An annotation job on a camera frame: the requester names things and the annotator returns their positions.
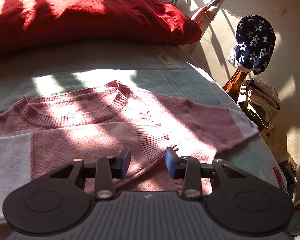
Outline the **wooden chair with clothes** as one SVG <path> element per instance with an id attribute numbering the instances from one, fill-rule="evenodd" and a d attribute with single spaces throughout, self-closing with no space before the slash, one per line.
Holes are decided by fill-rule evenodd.
<path id="1" fill-rule="evenodd" d="M 281 107 L 275 88 L 260 79 L 250 79 L 248 73 L 238 69 L 223 89 L 258 127 L 262 138 L 268 143 L 273 135 L 273 120 Z"/>

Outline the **green plaid bed blanket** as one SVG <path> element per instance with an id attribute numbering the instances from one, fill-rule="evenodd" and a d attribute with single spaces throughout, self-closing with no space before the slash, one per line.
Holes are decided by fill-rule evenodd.
<path id="1" fill-rule="evenodd" d="M 178 47 L 81 41 L 0 55 L 0 114 L 24 95 L 57 95 L 112 80 L 205 105 L 237 107 Z"/>

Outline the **orange curtain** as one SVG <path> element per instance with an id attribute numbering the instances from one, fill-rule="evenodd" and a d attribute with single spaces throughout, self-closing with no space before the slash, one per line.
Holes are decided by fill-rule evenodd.
<path id="1" fill-rule="evenodd" d="M 210 23 L 215 18 L 224 0 L 211 0 L 210 3 L 200 8 L 191 19 L 196 22 L 202 30 L 206 31 Z"/>

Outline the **pink and white knit sweater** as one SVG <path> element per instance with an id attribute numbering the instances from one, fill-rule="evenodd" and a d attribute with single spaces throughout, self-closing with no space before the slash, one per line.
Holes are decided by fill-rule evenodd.
<path id="1" fill-rule="evenodd" d="M 111 81 L 51 97 L 23 97 L 0 114 L 2 204 L 15 189 L 76 158 L 86 163 L 130 147 L 118 190 L 181 191 L 164 165 L 165 150 L 210 163 L 258 134 L 239 110 L 209 106 Z"/>

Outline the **red duvet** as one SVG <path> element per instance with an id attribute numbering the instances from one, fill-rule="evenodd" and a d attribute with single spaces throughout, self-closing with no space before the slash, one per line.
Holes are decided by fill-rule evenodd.
<path id="1" fill-rule="evenodd" d="M 0 54 L 83 39 L 187 45 L 199 25 L 159 0 L 0 0 Z"/>

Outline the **navy star pattern cloth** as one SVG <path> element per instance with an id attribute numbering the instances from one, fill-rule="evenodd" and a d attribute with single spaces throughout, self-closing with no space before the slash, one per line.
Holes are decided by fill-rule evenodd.
<path id="1" fill-rule="evenodd" d="M 244 73 L 263 73 L 272 57 L 276 36 L 271 24 L 262 16 L 243 17 L 235 32 L 236 44 L 229 50 L 227 61 Z"/>

